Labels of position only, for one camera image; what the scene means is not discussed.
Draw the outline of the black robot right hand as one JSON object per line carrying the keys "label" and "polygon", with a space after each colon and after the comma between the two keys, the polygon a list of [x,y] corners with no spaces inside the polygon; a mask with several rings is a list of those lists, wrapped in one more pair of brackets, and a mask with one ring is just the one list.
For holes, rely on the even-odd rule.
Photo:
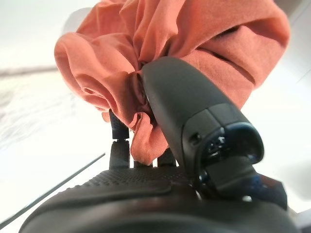
{"label": "black robot right hand", "polygon": [[22,233],[296,233],[281,182],[257,173],[260,134],[193,66],[164,57],[143,88],[178,162],[121,166],[53,196]]}

